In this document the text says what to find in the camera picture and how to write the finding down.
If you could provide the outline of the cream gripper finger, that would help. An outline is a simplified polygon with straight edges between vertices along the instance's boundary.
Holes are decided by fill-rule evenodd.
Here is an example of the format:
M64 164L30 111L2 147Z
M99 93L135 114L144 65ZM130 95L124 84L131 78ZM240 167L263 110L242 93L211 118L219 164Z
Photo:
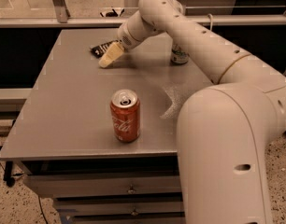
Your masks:
M99 65L102 68L106 68L109 65L111 65L113 62L115 62L117 59L119 59L124 53L124 47L120 42L112 42L104 55L101 57L99 61Z

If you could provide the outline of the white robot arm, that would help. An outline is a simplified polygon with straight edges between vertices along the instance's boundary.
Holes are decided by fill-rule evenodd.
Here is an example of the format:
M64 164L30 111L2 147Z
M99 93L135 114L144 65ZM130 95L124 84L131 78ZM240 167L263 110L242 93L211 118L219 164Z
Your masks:
M161 32L212 82L178 116L186 224L273 224L265 147L286 131L286 77L185 17L176 0L139 0L100 65Z

